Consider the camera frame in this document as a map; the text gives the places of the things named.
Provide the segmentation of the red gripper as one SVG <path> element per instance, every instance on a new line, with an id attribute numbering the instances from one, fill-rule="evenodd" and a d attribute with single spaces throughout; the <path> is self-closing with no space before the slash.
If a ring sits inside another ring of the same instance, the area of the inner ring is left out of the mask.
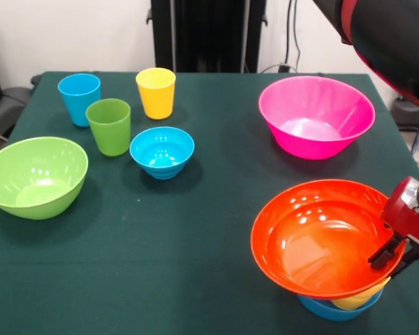
<path id="1" fill-rule="evenodd" d="M 391 272 L 390 277 L 395 278 L 419 260 L 419 181 L 407 177 L 399 183 L 386 202 L 381 216 L 383 222 L 396 234 L 368 259 L 372 269 L 385 267 L 405 238 L 414 241 L 409 243 L 411 248 Z"/>

